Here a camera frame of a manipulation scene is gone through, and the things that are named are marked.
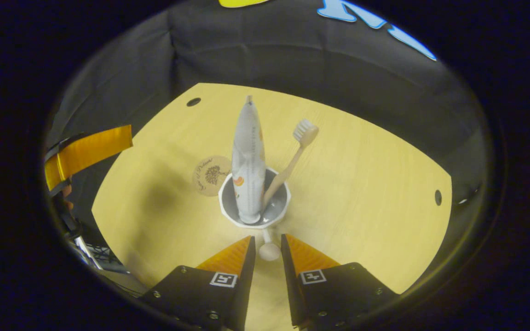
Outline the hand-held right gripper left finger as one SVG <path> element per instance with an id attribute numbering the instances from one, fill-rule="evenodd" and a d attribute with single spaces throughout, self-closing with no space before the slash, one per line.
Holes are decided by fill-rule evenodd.
<path id="1" fill-rule="evenodd" d="M 243 331 L 255 263 L 248 235 L 195 268 L 177 266 L 139 299 L 186 331 Z"/>

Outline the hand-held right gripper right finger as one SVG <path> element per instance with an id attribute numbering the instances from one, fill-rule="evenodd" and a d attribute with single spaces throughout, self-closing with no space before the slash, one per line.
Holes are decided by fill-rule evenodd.
<path id="1" fill-rule="evenodd" d="M 341 264 L 293 235 L 281 236 L 281 252 L 299 331 L 353 331 L 398 297 L 361 264 Z"/>

